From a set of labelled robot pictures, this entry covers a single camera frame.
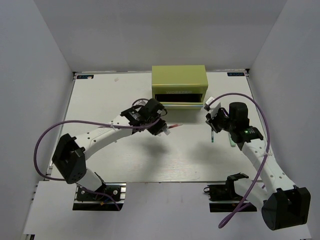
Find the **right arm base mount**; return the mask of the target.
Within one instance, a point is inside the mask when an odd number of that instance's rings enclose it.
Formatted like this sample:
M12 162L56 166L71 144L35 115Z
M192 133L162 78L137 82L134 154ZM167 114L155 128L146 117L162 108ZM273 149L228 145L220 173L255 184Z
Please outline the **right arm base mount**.
M231 213L236 209L242 196L236 194L234 182L248 179L244 173L229 175L223 183L209 184L203 192L209 196L209 211L211 213Z

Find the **green highlighter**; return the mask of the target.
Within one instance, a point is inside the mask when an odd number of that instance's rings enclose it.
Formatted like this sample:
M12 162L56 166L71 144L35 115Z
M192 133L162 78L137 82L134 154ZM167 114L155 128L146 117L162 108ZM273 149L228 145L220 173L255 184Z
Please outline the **green highlighter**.
M229 144L232 148L236 147L237 144L232 140L230 133L228 133Z

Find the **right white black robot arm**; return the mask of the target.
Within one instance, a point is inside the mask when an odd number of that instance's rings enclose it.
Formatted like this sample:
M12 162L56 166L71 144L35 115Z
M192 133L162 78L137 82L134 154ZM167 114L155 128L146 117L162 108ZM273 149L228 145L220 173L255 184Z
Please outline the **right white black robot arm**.
M232 102L226 111L214 98L204 104L206 123L212 131L226 131L239 150L250 160L264 187L249 180L244 173L227 177L226 195L236 200L240 196L261 212L262 219L272 230L304 225L308 221L311 194L298 187L280 168L275 157L267 153L263 135L250 125L248 107Z

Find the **green metal drawer chest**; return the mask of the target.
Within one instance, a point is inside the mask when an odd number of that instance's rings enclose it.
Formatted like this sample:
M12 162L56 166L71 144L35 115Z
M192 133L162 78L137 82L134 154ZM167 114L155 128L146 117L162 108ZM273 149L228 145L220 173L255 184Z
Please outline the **green metal drawer chest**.
M152 66L152 97L167 109L201 109L208 86L204 65Z

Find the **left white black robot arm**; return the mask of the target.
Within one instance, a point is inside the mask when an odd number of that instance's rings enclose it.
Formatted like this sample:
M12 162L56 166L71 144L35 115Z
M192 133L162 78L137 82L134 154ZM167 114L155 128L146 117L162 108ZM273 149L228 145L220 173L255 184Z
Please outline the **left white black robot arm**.
M86 161L104 147L135 133L147 130L154 136L162 132L167 134L168 126L162 119L167 112L160 102L151 98L144 105L133 105L122 111L106 125L100 124L92 131L77 136L66 133L58 141L52 162L67 184L77 184L99 200L105 196L107 186L86 166Z

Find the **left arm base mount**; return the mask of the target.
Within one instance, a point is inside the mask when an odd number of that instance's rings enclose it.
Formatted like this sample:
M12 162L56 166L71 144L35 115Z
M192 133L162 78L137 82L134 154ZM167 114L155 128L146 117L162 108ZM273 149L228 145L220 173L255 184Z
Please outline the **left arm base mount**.
M82 187L76 188L73 211L94 211L94 212L117 212L120 211L125 203L126 197L125 183L108 183L103 190L113 198L115 203L107 196L87 192Z

